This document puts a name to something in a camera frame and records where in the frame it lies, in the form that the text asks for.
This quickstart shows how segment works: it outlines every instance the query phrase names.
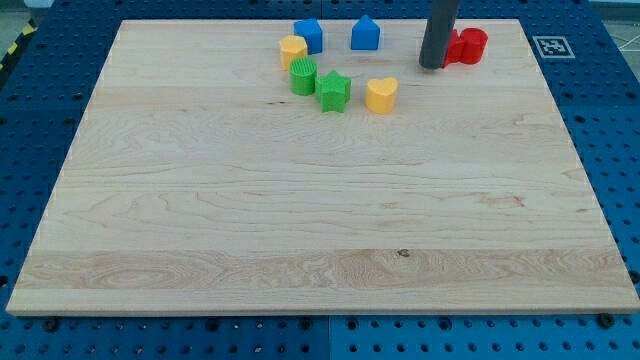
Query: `green star-shaped block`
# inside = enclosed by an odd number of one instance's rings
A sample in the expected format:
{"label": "green star-shaped block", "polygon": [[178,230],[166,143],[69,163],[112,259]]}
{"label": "green star-shaped block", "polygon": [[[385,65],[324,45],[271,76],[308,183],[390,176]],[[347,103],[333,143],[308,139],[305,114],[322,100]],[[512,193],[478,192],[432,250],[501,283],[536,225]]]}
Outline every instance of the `green star-shaped block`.
{"label": "green star-shaped block", "polygon": [[316,98],[322,112],[344,112],[345,104],[351,98],[351,79],[331,70],[327,76],[316,78]]}

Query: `blue block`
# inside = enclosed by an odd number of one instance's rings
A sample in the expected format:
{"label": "blue block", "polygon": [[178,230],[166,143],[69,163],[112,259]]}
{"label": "blue block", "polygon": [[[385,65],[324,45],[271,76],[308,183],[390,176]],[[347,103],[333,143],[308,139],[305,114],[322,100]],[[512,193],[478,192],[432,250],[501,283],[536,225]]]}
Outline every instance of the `blue block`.
{"label": "blue block", "polygon": [[293,33],[302,36],[307,42],[309,55],[322,52],[322,28],[317,19],[296,21],[293,24]]}
{"label": "blue block", "polygon": [[351,29],[351,50],[378,50],[380,26],[364,15]]}

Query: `yellow and black striped tape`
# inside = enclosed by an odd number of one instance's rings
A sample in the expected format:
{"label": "yellow and black striped tape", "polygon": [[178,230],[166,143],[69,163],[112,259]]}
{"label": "yellow and black striped tape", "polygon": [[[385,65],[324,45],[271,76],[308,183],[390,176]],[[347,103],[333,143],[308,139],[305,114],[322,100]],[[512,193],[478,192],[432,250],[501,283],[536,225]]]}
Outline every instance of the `yellow and black striped tape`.
{"label": "yellow and black striped tape", "polygon": [[36,30],[37,27],[33,20],[29,20],[27,25],[22,29],[22,32],[18,35],[16,41],[7,49],[7,53],[2,58],[2,61],[0,61],[0,90],[9,80],[9,75],[11,75],[11,72],[18,64],[18,60],[20,60],[24,54]]}

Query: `blue pegboard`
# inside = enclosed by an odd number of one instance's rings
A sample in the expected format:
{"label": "blue pegboard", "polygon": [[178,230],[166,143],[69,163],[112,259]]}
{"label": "blue pegboard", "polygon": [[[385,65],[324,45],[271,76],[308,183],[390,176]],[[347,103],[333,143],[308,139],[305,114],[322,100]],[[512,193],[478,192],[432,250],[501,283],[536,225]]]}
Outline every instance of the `blue pegboard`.
{"label": "blue pegboard", "polygon": [[[426,18],[430,9],[425,0],[56,1],[0,93],[2,308],[122,19]],[[518,18],[532,46],[534,36],[566,38],[575,59],[534,53],[637,280],[640,85],[589,3],[465,0],[460,17]],[[640,315],[604,319],[16,319],[2,311],[0,359],[640,359]]]}

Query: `yellow heart-shaped block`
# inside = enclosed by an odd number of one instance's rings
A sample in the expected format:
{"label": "yellow heart-shaped block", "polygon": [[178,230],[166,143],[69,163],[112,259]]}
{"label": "yellow heart-shaped block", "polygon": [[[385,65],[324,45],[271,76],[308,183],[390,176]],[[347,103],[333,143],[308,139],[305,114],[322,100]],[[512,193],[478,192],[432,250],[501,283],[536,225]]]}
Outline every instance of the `yellow heart-shaped block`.
{"label": "yellow heart-shaped block", "polygon": [[365,104],[376,114],[388,114],[393,110],[398,95],[398,79],[371,79],[367,82]]}

